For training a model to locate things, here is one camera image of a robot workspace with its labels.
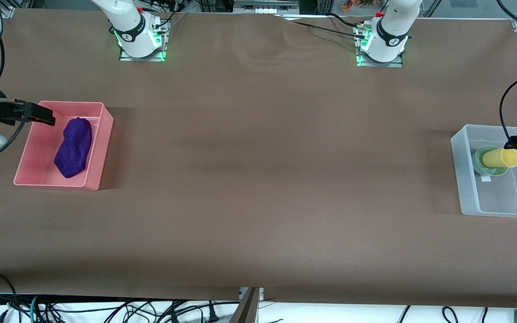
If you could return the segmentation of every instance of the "brown paper backdrop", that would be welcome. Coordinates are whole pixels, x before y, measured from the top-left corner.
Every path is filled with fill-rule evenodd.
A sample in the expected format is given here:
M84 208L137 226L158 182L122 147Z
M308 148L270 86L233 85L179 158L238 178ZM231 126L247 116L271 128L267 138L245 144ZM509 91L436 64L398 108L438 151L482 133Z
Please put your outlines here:
M517 219L460 213L450 146L499 122L509 21L418 20L404 68L357 67L348 37L261 14L189 14L165 63L117 61L101 12L4 24L0 90L115 118L99 192L13 186L27 131L0 156L18 292L517 306ZM505 110L517 126L517 89Z

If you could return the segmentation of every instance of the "purple cloth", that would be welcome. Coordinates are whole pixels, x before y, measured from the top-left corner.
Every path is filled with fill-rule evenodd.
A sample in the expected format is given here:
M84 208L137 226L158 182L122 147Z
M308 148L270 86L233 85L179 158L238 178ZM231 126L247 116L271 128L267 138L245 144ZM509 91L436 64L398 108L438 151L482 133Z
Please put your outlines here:
M65 178L72 178L86 168L92 142L91 123L81 118L70 120L63 131L63 138L55 155L55 165Z

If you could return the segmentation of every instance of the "green cup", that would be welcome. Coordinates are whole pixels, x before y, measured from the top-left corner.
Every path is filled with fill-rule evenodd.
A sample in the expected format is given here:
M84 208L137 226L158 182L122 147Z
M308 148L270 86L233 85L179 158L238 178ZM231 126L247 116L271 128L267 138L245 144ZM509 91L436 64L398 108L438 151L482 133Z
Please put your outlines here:
M485 153L489 153L490 151L494 151L500 149L494 145L484 145L472 155L472 164L474 164L474 171L480 174L481 176L502 176L508 172L508 167L487 167L482 162L482 156Z

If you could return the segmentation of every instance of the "yellow cup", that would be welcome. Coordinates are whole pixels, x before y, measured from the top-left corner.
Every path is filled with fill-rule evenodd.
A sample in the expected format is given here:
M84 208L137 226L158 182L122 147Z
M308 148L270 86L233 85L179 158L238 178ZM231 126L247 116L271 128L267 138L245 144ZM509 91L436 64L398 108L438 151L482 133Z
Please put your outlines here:
M489 151L482 156L482 163L486 167L508 167L517 166L517 150L499 148Z

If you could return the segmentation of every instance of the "clear plastic bin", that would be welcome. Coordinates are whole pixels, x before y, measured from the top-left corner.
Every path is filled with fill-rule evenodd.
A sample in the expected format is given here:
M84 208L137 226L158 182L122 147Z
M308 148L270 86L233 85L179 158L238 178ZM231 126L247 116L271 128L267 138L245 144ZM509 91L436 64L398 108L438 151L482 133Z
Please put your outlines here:
M508 127L508 132L517 135L517 127ZM504 130L497 126L465 125L452 137L458 195L465 215L517 218L517 167L483 182L472 164L476 149L483 145L504 147L505 142Z

